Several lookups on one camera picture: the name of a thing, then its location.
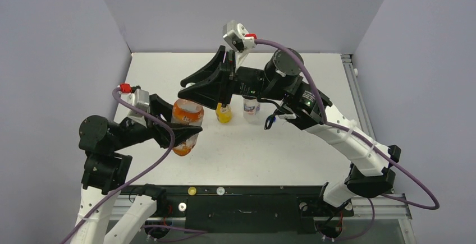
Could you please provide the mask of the orange drink bottle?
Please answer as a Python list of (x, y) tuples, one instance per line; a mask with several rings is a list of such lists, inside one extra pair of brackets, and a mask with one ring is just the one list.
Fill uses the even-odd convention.
[[(204, 109), (202, 105), (185, 99), (177, 99), (172, 108), (171, 122), (201, 127), (203, 117)], [(173, 148), (174, 153), (179, 156), (188, 155), (195, 147), (197, 140), (198, 134)]]

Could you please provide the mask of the white orange bottle cap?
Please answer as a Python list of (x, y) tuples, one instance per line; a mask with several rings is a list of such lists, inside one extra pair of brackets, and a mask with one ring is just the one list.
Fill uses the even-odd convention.
[(190, 82), (190, 83), (188, 83), (188, 84), (185, 85), (185, 88), (189, 88), (189, 87), (191, 87), (191, 86), (193, 86), (193, 85), (195, 85), (195, 83)]

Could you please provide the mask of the yellow juice bottle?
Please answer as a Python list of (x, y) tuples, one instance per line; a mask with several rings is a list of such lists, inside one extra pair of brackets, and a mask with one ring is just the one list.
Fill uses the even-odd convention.
[(216, 108), (216, 117), (220, 123), (228, 123), (233, 118), (233, 112), (229, 104), (218, 103)]

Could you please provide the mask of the clear water bottle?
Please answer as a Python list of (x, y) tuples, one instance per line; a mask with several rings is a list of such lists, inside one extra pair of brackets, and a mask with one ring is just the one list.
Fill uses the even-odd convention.
[(251, 124), (259, 123), (260, 103), (255, 98), (243, 97), (243, 117)]

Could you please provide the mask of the yellow juice bottle cap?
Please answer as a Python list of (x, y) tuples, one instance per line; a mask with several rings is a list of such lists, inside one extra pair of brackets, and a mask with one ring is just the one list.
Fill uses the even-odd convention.
[(188, 190), (187, 190), (187, 193), (188, 193), (190, 196), (194, 196), (194, 195), (196, 195), (197, 190), (196, 190), (195, 187), (189, 187)]

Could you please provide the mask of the white water bottle cap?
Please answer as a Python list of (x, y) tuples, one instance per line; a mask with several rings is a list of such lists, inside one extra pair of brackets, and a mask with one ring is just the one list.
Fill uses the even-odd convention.
[(226, 191), (225, 191), (225, 188), (224, 188), (224, 187), (218, 187), (218, 188), (216, 189), (216, 194), (219, 195), (219, 196), (222, 196), (222, 195), (224, 195), (225, 193), (226, 193)]

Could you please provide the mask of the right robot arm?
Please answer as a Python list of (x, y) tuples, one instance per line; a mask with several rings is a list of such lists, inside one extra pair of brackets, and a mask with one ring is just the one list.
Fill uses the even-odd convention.
[(240, 56), (220, 47), (201, 69), (181, 81), (178, 97), (215, 109), (233, 95), (275, 105), (274, 116), (331, 145), (351, 163), (349, 175), (326, 183), (317, 198), (323, 214), (333, 213), (354, 196), (374, 198), (393, 188), (401, 150), (373, 140), (346, 118), (311, 82), (300, 54), (278, 46), (263, 69), (239, 66)]

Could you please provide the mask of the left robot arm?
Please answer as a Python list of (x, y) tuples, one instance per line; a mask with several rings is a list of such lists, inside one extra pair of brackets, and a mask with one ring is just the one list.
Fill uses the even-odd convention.
[[(123, 93), (117, 87), (112, 95), (120, 104), (144, 117), (145, 122), (126, 117), (116, 123), (98, 115), (83, 120), (79, 128), (79, 149), (85, 151), (86, 161), (80, 207), (75, 227), (62, 243), (130, 243), (151, 215), (166, 212), (166, 189), (152, 184), (140, 187), (132, 205), (108, 230), (121, 191), (157, 167), (174, 147), (202, 131), (200, 126), (171, 123), (172, 106), (156, 94), (150, 96), (151, 106), (141, 109), (122, 100)], [(132, 156), (119, 154), (119, 150), (150, 139), (166, 151), (148, 168), (127, 180)]]

